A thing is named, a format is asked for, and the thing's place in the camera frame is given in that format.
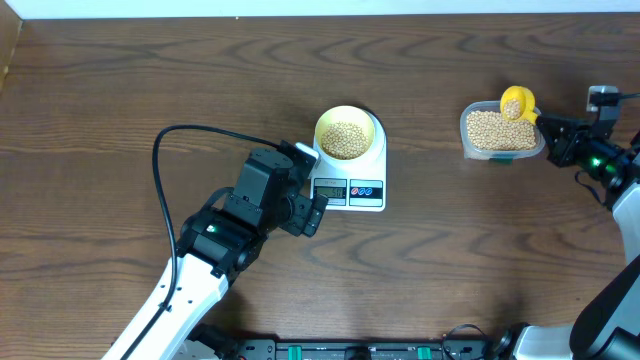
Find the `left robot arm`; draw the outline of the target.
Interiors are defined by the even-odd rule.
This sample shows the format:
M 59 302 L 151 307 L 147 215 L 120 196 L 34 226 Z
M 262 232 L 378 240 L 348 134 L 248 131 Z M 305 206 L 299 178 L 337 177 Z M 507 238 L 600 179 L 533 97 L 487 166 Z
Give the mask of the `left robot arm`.
M 108 359 L 170 359 L 201 318 L 280 228 L 313 236 L 328 200 L 301 193 L 319 158 L 298 143 L 256 148 L 233 187 L 214 192 L 182 226 L 149 298 L 106 353 Z

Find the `yellow plastic measuring scoop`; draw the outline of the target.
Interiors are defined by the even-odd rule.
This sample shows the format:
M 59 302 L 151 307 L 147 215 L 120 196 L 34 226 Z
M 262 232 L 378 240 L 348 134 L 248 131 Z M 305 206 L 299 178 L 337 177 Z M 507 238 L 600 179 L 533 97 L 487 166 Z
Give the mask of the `yellow plastic measuring scoop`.
M 500 112 L 507 121 L 536 124 L 538 113 L 533 92 L 523 86 L 511 86 L 502 94 Z

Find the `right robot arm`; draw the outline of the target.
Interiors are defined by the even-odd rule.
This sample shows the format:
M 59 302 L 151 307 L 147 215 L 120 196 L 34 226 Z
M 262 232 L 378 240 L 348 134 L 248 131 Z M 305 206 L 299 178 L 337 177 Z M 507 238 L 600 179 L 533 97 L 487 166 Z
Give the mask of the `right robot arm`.
M 575 179 L 602 187 L 595 199 L 611 216 L 619 241 L 619 272 L 568 325 L 527 324 L 512 335 L 504 359 L 620 359 L 639 357 L 639 139 L 610 140 L 608 120 L 592 123 L 540 115 L 536 127 L 548 160 L 577 169 Z

